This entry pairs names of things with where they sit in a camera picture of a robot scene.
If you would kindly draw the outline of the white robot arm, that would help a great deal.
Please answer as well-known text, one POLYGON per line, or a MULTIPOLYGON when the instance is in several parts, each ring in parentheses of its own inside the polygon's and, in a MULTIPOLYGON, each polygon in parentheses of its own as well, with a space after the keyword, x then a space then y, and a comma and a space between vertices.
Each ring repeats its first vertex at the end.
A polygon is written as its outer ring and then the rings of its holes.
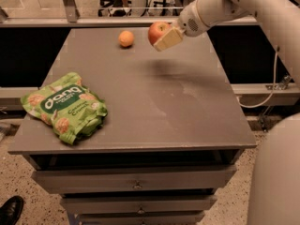
POLYGON ((197 37, 211 27, 254 17, 296 84, 300 84, 300 8, 289 0, 194 0, 170 25, 162 23, 150 44, 159 52, 197 37))

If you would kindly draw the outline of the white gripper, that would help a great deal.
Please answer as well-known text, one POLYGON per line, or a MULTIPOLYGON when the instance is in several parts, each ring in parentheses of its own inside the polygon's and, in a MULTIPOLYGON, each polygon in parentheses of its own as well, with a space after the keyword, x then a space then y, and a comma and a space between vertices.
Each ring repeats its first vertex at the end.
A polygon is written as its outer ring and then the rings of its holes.
POLYGON ((200 16, 196 1, 190 3, 181 11, 177 23, 180 29, 178 27, 170 28, 154 43, 153 47, 157 51, 162 52, 179 44, 183 40, 184 33, 186 36, 194 38, 209 29, 200 16))

